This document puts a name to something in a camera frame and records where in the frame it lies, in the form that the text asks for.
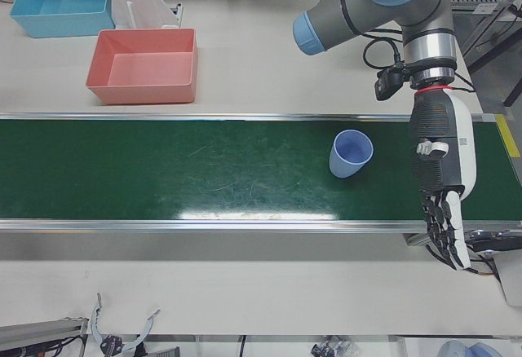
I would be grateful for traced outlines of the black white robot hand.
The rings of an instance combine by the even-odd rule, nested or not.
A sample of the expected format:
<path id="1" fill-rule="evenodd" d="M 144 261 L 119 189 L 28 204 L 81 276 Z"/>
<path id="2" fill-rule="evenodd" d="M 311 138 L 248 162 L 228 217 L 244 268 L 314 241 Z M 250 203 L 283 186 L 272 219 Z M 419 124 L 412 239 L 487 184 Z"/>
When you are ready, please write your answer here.
<path id="1" fill-rule="evenodd" d="M 420 90 L 414 95 L 409 138 L 429 239 L 444 264 L 469 270 L 462 201 L 476 185 L 471 113 L 447 86 Z"/>

